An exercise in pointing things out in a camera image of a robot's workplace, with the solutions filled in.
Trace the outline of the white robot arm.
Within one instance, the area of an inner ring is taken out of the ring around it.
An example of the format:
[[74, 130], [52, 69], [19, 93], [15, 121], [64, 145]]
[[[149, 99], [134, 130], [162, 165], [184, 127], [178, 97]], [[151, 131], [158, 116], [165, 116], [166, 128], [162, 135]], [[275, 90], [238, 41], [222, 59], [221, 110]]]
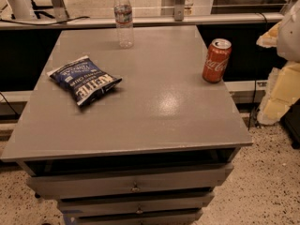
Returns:
[[277, 55], [300, 62], [300, 0], [298, 0], [271, 29], [259, 36], [256, 44], [264, 48], [277, 48]]

